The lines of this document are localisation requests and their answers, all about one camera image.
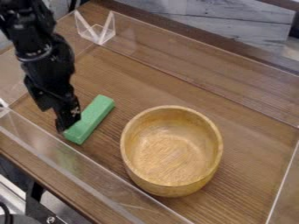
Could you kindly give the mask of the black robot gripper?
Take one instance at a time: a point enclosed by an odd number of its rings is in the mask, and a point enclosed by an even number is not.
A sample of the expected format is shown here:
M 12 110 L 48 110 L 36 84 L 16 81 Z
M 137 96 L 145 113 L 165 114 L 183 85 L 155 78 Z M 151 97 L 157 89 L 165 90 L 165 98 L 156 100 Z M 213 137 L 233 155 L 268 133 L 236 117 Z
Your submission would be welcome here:
M 80 120 L 80 102 L 71 85 L 73 51 L 56 33 L 31 36 L 21 47 L 24 85 L 40 110 L 53 109 L 56 130 L 61 133 Z

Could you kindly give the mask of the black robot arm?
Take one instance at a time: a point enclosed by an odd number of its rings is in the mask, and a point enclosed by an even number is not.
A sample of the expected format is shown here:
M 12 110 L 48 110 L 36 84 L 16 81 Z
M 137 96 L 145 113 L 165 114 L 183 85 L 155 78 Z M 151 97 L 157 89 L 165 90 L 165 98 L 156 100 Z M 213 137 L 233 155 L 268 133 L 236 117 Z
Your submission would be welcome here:
M 71 85 L 75 53 L 55 25 L 43 0 L 0 0 L 0 31 L 13 43 L 24 85 L 39 109 L 53 111 L 63 132 L 80 120 L 80 101 Z

